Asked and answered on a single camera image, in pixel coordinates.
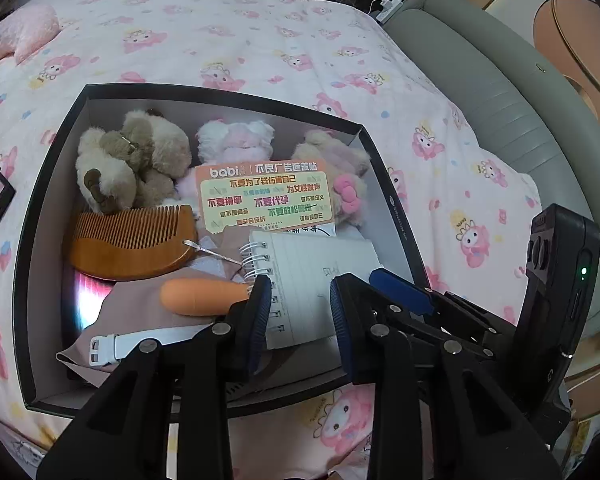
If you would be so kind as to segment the brown wooden comb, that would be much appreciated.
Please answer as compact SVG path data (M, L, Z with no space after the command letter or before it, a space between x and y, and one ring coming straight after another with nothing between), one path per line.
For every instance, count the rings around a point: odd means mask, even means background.
M110 216L76 217L68 260L79 272L105 281L134 281L172 272L194 258L197 239L188 205L130 209Z

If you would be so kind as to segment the pink cartoon print blanket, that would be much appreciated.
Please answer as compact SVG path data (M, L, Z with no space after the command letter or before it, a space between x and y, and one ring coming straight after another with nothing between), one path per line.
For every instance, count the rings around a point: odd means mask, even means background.
M0 62L0 170L16 195L0 223L0 439L35 471L65 419L24 407L12 290L43 160L87 84L239 91L363 125L396 180L431 286L520 317L538 188L478 139L462 103L367 14L318 0L40 0L60 34Z

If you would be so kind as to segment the grey padded bed headboard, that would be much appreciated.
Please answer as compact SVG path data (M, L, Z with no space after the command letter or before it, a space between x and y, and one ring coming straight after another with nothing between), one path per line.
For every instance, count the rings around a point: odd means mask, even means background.
M406 0L385 32L541 203L600 226L600 123L546 58L467 0ZM571 374L600 364L600 270Z

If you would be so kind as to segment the iridescent disc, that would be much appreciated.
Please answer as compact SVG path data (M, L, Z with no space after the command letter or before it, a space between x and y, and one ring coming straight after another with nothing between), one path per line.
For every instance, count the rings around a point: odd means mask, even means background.
M61 284L61 330L65 344L72 344L94 324L114 282L102 281L65 266Z

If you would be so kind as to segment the pink fluffy pillow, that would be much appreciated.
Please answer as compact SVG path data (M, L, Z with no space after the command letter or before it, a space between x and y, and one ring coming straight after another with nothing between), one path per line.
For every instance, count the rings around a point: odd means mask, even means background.
M60 32L56 11L49 4L27 4L0 21L0 61L13 56L21 64Z

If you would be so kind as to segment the white pink plush toy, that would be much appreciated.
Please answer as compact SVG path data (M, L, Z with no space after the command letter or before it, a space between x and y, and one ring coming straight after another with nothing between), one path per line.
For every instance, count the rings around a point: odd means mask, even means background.
M196 200L199 167L269 160L273 154L274 133L274 128L262 120L206 122L196 133L198 165L188 168L185 176L175 182L178 197Z

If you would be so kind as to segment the white charger plug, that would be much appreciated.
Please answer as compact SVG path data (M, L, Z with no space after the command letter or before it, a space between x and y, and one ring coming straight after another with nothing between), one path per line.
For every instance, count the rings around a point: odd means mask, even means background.
M389 18L400 10L403 6L404 0L381 0L380 9L378 11L370 12L370 16L379 24L385 24Z

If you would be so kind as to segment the white spiral notepad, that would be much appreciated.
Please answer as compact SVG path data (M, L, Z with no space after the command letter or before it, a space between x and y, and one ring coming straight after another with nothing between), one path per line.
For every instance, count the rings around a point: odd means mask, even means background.
M380 267L369 240L336 236L253 230L240 254L247 282L260 275L271 281L268 350L332 336L332 280L351 273L366 281Z

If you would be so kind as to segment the orange babi sticker card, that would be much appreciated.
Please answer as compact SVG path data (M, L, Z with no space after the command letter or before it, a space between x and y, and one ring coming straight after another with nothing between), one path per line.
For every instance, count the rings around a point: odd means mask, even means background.
M335 222L321 159L201 165L195 178L204 228L214 234L228 226L288 231Z

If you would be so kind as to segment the black storage box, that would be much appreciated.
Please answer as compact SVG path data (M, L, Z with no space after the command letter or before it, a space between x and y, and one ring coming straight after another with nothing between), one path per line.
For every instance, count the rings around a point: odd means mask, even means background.
M89 126L113 129L129 110L158 110L192 136L211 119L251 122L275 129L274 155L287 158L306 131L321 128L370 154L368 203L362 233L383 266L425 287L429 280L416 240L377 146L366 129L347 120L248 94L172 84L88 84L76 98L47 152L23 219L14 276L14 350L24 405L72 417L95 389L56 358L76 340L68 303L73 279L62 242L79 203L76 149Z

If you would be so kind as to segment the mauve cloth in box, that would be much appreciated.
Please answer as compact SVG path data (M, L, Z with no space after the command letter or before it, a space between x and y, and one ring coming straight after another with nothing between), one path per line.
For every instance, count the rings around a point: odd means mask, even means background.
M104 299L99 316L76 341L56 353L56 360L94 386L100 385L146 332L177 327L208 325L219 316L187 316L166 310L160 302L160 287L174 278L208 278L246 284L240 248L250 229L230 228L219 235L206 235L202 246L209 255L197 256L181 269L146 280L119 282Z

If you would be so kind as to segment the beige brown plush dog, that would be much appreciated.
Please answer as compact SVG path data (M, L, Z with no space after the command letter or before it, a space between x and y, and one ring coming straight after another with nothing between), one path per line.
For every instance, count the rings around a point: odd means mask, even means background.
M156 110L131 110L119 130L81 134L76 183L95 214L171 205L192 166L188 135Z

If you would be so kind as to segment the beige plush with pink bow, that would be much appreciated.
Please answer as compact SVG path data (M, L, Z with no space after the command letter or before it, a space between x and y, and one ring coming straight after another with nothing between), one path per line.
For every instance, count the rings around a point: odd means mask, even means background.
M327 131L313 129L294 148L291 158L304 162L321 159L325 163L335 223L349 222L352 226L363 223L367 185L362 177L370 169L370 155L366 151L350 148Z

